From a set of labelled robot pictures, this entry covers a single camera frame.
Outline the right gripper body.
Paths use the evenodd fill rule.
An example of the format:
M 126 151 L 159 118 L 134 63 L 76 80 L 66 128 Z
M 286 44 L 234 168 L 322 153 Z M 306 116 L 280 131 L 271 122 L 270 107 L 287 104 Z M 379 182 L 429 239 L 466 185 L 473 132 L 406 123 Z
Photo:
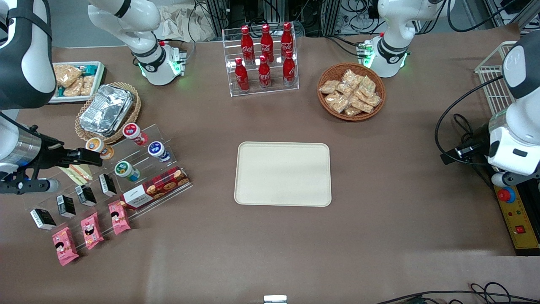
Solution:
M 42 139 L 24 130 L 12 131 L 12 171 L 30 164 L 42 148 Z

